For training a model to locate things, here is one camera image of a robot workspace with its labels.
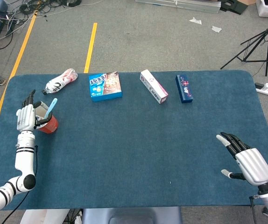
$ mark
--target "tripod stand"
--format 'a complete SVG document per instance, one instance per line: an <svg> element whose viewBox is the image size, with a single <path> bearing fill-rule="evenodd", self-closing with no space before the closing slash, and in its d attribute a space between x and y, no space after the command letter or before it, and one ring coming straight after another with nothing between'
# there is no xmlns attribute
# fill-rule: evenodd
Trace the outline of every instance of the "tripod stand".
<svg viewBox="0 0 268 224"><path fill-rule="evenodd" d="M247 60L249 58L249 56L252 54L252 52L257 48L257 46L263 41L265 40L265 37L268 36L268 29L266 29L265 31L259 33L258 35L255 35L254 37L251 37L250 39L244 41L242 44L248 42L247 47L245 47L242 51L240 51L235 57L233 57L231 60L229 60L225 65L223 65L220 69L223 69L224 67L226 67L233 59L238 58L241 62L266 62L266 73L265 76L267 76L268 74L268 48L267 48L267 58L265 60L255 60L255 61L249 61ZM250 50L250 52L248 53L248 49L250 48L251 45L253 45L254 43L255 46ZM243 59L241 59L239 57L240 54L242 54L243 52L244 56Z"/></svg>

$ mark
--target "blue table mat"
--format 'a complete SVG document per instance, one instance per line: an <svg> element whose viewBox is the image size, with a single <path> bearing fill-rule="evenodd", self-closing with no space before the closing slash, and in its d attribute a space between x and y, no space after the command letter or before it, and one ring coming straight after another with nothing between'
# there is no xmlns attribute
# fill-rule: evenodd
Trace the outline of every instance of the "blue table mat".
<svg viewBox="0 0 268 224"><path fill-rule="evenodd" d="M40 91L57 75L11 79L0 115L0 186L20 175L14 168L15 114L23 99L32 89L37 90L35 101L50 104L58 98L58 130L34 132L36 186L19 209L249 204L257 188L221 174L224 168L240 170L215 136L222 131L239 136L268 163L268 125L250 74L152 73L169 94L162 105L141 83L140 73L120 73L123 97L96 103L88 74L47 96ZM192 103L181 103L178 74L190 81ZM16 207L24 195L5 209Z"/></svg>

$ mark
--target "yellow tape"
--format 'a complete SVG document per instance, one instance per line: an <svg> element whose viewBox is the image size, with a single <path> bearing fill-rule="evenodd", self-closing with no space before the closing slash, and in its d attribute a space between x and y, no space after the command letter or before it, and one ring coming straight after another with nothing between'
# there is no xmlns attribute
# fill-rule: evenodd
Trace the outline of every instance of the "yellow tape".
<svg viewBox="0 0 268 224"><path fill-rule="evenodd" d="M23 56L24 50L25 50L25 48L26 48L26 44L27 44L27 42L28 42L28 39L29 39L31 30L32 30L32 27L33 27L33 25L34 25L34 23L35 23L35 19L36 19L36 15L33 15L33 17L31 18L30 25L29 25L29 27L28 27L27 33L26 33L26 35L25 35L23 44L22 44L22 46L21 46L20 52L19 52L19 54L18 54L17 60L16 60L16 62L15 62L15 64L14 64L12 73L11 73L11 75L9 76L8 81L9 81L12 77L15 76L15 74L16 74L16 72L17 72L17 70L18 70L19 63L20 63L21 58L22 58L22 56ZM7 85L6 85L6 87L5 87L4 91L3 91L2 97L1 97L1 99L0 99L0 112L1 112L2 104L3 104L3 100L4 100L4 95L5 95L5 92L6 92L6 90L7 90Z"/></svg>
<svg viewBox="0 0 268 224"><path fill-rule="evenodd" d="M98 24L95 22L93 24L93 27L92 27L92 35L91 35L91 40L89 42L89 47L88 47L88 51L87 51L87 57L86 57L86 62L85 62L85 67L84 67L84 73L88 73L89 65L91 64L92 49L93 49L93 43L95 42L97 25Z"/></svg>

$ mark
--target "white robotic arm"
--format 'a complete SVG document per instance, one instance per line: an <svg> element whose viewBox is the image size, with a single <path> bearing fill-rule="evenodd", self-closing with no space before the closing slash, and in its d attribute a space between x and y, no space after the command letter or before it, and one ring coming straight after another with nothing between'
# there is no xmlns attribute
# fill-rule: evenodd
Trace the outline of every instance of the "white robotic arm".
<svg viewBox="0 0 268 224"><path fill-rule="evenodd" d="M15 168L21 171L22 175L11 178L4 186L0 187L0 210L8 205L15 195L28 192L35 187L33 158L37 146L32 132L36 126L48 122L52 115L41 121L35 119L34 93L35 91L23 102L22 109L19 109L16 114L18 116L17 130L21 133L18 135L16 145Z"/></svg>
<svg viewBox="0 0 268 224"><path fill-rule="evenodd" d="M256 148L246 145L237 136L224 132L221 132L221 135L217 135L216 138L231 153L242 173L232 173L226 169L221 172L231 179L247 180L257 186L258 197L263 200L268 209L268 164Z"/></svg>

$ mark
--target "power strip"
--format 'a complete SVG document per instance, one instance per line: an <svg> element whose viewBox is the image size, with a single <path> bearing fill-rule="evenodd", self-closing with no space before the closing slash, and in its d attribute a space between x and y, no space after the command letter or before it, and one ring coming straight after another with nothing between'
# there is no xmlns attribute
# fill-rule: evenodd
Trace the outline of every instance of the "power strip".
<svg viewBox="0 0 268 224"><path fill-rule="evenodd" d="M268 83L264 85L261 83L255 83L254 85L257 92L268 95Z"/></svg>

